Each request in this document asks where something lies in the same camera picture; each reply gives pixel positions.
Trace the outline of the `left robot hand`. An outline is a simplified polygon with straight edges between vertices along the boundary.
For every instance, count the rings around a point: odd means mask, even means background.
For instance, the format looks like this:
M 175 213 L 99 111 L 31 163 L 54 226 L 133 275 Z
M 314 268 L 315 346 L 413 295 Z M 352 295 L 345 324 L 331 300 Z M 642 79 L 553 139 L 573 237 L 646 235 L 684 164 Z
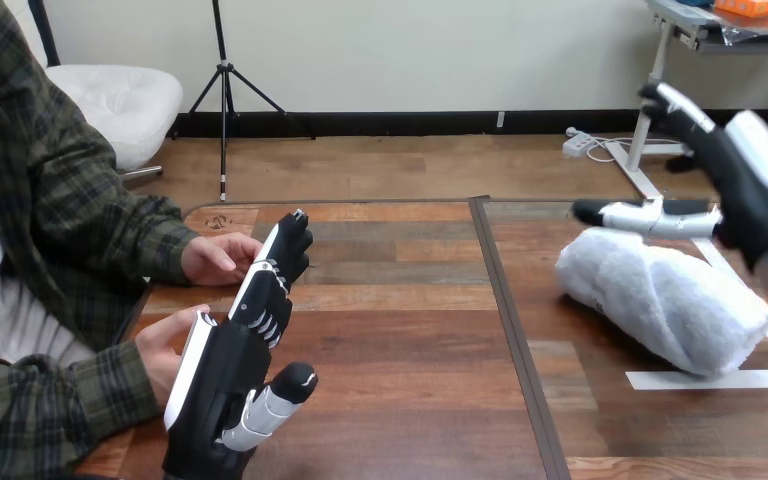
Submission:
M 301 209 L 270 231 L 222 321 L 197 311 L 163 415 L 166 479 L 239 479 L 256 448 L 314 392 L 304 362 L 267 372 L 288 324 L 293 283 L 313 242 Z

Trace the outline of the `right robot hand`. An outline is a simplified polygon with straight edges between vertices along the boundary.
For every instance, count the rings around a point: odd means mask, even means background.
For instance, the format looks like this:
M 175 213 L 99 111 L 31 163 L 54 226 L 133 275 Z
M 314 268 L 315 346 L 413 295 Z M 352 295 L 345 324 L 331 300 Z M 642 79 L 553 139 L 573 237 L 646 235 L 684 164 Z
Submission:
M 738 250 L 750 269 L 768 261 L 767 124 L 754 112 L 742 111 L 720 126 L 663 81 L 645 85 L 640 95 L 646 101 L 645 114 L 665 124 L 689 148 L 695 165 L 719 194 L 718 207 L 682 213 L 675 202 L 662 199 L 578 199 L 572 215 L 586 225 L 649 237 L 715 238 Z

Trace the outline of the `person's hand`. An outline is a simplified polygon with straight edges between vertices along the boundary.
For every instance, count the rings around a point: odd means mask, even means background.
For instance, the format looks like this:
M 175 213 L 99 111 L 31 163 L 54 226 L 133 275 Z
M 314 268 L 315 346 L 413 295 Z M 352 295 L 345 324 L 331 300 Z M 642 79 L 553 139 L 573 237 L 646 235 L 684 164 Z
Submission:
M 181 266 L 186 279 L 198 286 L 223 286 L 243 281 L 263 244 L 239 232 L 200 236 L 184 248 Z
M 161 409 L 167 405 L 181 364 L 181 356 L 170 345 L 170 341 L 177 335 L 189 332 L 199 311 L 209 312 L 210 307 L 201 304 L 178 311 L 145 327 L 135 337 L 135 345 Z

